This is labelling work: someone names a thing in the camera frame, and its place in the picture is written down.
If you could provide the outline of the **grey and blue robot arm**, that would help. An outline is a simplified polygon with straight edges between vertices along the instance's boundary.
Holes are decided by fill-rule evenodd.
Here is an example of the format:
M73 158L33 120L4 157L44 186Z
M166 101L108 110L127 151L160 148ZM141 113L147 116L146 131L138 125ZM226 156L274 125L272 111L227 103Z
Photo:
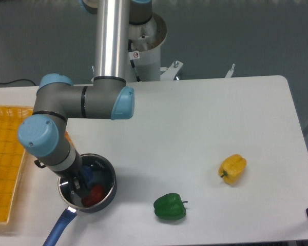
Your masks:
M151 1L97 1L97 33L92 86L75 86L66 76L42 78L33 113L19 126L17 137L37 164L67 179L74 191L88 188L82 159L65 138L69 118L130 119L134 90L125 80L131 24L152 17Z

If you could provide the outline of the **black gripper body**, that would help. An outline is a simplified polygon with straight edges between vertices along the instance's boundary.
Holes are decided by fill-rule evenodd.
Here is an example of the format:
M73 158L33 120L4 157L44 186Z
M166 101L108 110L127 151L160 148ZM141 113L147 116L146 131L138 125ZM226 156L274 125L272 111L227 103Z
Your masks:
M70 153L64 161L58 163L57 165L45 165L38 159L36 159L34 163L41 169L47 167L59 177L63 177L65 179L73 179L81 170L82 158L79 153Z

